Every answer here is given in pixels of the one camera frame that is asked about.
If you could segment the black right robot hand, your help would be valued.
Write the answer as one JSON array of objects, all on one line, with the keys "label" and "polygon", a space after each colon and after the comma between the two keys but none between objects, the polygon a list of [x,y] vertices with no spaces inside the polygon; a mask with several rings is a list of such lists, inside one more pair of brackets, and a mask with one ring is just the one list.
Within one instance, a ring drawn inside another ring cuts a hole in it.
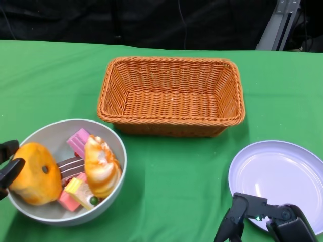
[{"label": "black right robot hand", "polygon": [[244,219],[262,221],[274,241],[317,241],[304,213],[292,204],[270,205],[266,198],[234,193],[232,206],[220,223],[215,241],[241,241]]}]

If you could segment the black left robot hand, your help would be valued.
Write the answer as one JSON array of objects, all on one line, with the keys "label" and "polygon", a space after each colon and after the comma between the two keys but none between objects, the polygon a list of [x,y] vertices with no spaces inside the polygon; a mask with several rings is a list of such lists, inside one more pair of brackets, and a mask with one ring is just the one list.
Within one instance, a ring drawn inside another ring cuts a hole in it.
[{"label": "black left robot hand", "polygon": [[18,177],[25,166],[23,158],[11,159],[20,148],[18,140],[10,140],[1,143],[1,164],[8,162],[1,168],[1,200],[8,195],[8,187]]}]

